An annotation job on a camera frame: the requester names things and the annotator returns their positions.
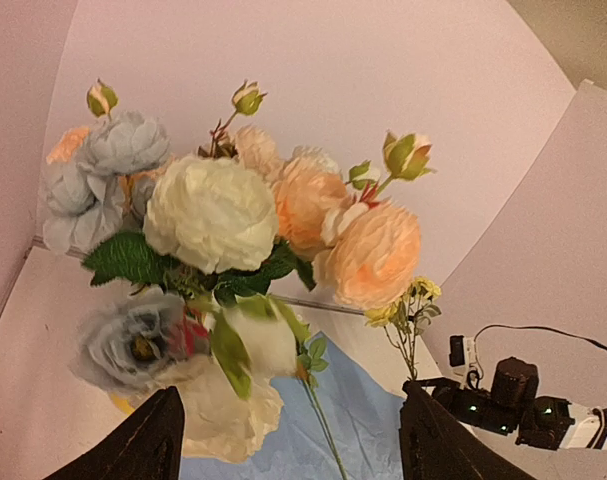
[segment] flower bud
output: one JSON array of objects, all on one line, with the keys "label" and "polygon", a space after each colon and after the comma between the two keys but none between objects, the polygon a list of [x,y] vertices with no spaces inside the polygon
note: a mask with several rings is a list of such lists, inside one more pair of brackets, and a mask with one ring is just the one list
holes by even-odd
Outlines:
[{"label": "flower bud", "polygon": [[96,117],[109,115],[110,111],[119,103],[114,90],[100,79],[88,90],[86,100],[88,108]]},{"label": "flower bud", "polygon": [[416,180],[433,170],[425,168],[432,145],[426,135],[410,134],[397,139],[388,132],[383,144],[385,165],[394,178]]},{"label": "flower bud", "polygon": [[363,190],[368,183],[376,183],[381,178],[381,170],[370,166],[367,160],[360,165],[350,168],[350,182],[357,190]]},{"label": "flower bud", "polygon": [[248,85],[246,80],[241,85],[241,88],[234,92],[232,105],[236,108],[237,113],[247,116],[254,115],[259,109],[265,95],[267,93],[259,91],[259,84],[257,82],[252,82]]}]

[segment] table surface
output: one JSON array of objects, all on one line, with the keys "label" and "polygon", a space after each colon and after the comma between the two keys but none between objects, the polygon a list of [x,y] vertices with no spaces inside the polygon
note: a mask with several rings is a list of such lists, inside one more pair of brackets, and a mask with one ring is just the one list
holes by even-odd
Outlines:
[{"label": "table surface", "polygon": [[[41,479],[124,418],[104,392],[68,368],[79,321],[129,292],[117,282],[91,288],[90,278],[78,259],[35,247],[14,287],[0,320],[0,479]],[[384,389],[401,394],[406,367],[382,330],[366,328],[361,316],[294,308]],[[418,368],[422,377],[440,376],[422,341]]]}]

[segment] blue fabric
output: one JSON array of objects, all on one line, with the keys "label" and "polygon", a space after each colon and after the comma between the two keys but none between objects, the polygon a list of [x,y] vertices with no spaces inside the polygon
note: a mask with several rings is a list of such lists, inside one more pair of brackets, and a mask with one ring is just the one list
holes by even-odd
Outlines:
[{"label": "blue fabric", "polygon": [[[387,393],[328,339],[330,366],[316,374],[317,395],[348,477],[398,480],[399,410],[403,400]],[[302,385],[272,381],[283,402],[281,423],[263,448],[241,465],[184,458],[181,480],[334,480],[341,478],[334,457]]]}]

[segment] blue paper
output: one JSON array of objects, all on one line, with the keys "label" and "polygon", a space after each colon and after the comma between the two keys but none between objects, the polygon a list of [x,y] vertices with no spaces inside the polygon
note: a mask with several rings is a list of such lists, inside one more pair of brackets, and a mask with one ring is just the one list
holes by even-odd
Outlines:
[{"label": "blue paper", "polygon": [[[315,374],[316,392],[348,477],[402,478],[398,429],[403,400],[383,390],[329,339],[323,358],[330,366]],[[340,480],[303,386],[292,378],[276,378],[272,385],[285,405],[278,430],[267,435],[263,448],[240,465],[184,458],[181,480]]]}]

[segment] flower bouquet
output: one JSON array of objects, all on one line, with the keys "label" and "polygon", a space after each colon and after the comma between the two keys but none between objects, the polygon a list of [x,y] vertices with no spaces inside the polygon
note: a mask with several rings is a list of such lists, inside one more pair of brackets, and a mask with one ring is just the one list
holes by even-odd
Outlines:
[{"label": "flower bouquet", "polygon": [[367,311],[371,325],[394,326],[399,342],[390,341],[415,378],[413,339],[440,313],[438,287],[413,282],[416,216],[381,194],[432,172],[431,145],[388,133],[387,178],[369,161],[344,178],[322,149],[297,147],[282,160],[266,132],[231,131],[264,97],[245,82],[230,118],[179,157],[156,119],[116,113],[116,93],[99,80],[86,98],[97,121],[67,132],[47,158],[43,237],[55,252],[85,252],[92,286],[120,279],[135,289],[83,323],[80,377],[126,411],[176,385],[183,454],[243,462],[278,428],[283,403],[270,380],[296,376],[346,478],[314,393],[325,340],[310,342],[270,285],[295,271],[309,290],[330,286],[337,302]]}]

